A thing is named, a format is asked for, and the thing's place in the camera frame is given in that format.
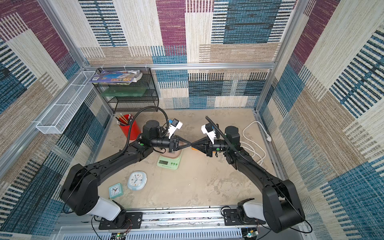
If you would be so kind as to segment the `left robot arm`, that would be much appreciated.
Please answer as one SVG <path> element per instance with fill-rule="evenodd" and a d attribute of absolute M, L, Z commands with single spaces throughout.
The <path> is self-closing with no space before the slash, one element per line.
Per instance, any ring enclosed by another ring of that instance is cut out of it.
<path fill-rule="evenodd" d="M 124 208 L 100 197 L 99 185 L 129 165 L 144 160 L 155 148 L 173 152 L 191 146 L 190 142 L 174 134 L 183 123 L 177 119 L 169 120 L 166 113 L 163 115 L 165 126 L 155 120 L 147 121 L 137 139 L 127 141 L 116 154 L 93 164 L 71 167 L 60 192 L 64 204 L 78 216 L 91 214 L 111 222 L 124 220 Z"/>

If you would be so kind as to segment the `pink panda bowl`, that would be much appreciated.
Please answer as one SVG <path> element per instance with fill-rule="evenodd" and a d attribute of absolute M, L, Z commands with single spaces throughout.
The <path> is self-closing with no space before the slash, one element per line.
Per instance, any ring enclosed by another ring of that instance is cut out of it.
<path fill-rule="evenodd" d="M 175 152 L 166 152 L 164 154 L 162 154 L 163 157 L 166 157 L 166 158 L 170 158 L 170 159 L 175 159 L 175 158 L 178 158 L 182 153 L 182 150 L 179 150 L 179 151 L 175 151 Z"/>

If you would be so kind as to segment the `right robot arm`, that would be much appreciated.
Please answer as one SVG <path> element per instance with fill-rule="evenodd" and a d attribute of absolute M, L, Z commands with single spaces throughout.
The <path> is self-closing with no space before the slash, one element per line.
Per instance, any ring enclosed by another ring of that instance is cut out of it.
<path fill-rule="evenodd" d="M 237 216 L 241 223 L 250 224 L 261 220 L 272 231 L 279 233 L 306 220 L 293 182 L 282 181 L 255 162 L 241 147 L 237 127 L 228 126 L 222 132 L 218 125 L 208 119 L 208 124 L 202 126 L 202 131 L 207 137 L 193 142 L 192 147 L 208 157 L 213 152 L 222 152 L 228 164 L 243 173 L 262 193 L 261 204 L 254 203 L 253 199 L 238 202 Z"/>

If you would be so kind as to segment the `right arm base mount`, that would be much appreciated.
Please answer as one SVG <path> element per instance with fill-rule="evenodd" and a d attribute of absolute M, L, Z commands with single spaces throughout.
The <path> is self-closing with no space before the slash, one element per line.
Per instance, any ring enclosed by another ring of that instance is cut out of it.
<path fill-rule="evenodd" d="M 238 202 L 235 209 L 223 206 L 220 212 L 226 226 L 266 224 L 263 204 L 258 203 L 254 198 Z"/>

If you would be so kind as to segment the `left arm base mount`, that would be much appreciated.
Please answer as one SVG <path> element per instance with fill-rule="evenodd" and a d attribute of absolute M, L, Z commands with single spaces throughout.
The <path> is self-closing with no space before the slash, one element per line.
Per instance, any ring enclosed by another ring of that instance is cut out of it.
<path fill-rule="evenodd" d="M 139 229 L 143 220 L 143 212 L 126 212 L 119 213 L 113 221 L 102 218 L 99 224 L 99 230 L 122 230 L 122 229 Z"/>

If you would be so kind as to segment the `green electronic scale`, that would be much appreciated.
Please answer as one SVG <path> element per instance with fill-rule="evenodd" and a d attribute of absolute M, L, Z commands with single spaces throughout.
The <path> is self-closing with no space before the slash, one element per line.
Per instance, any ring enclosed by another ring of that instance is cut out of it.
<path fill-rule="evenodd" d="M 175 159 L 166 158 L 166 157 L 163 157 L 162 154 L 160 154 L 157 162 L 157 166 L 170 169 L 170 170 L 177 170 L 180 166 L 181 158 L 182 158 L 182 153 L 178 158 L 175 158 Z"/>

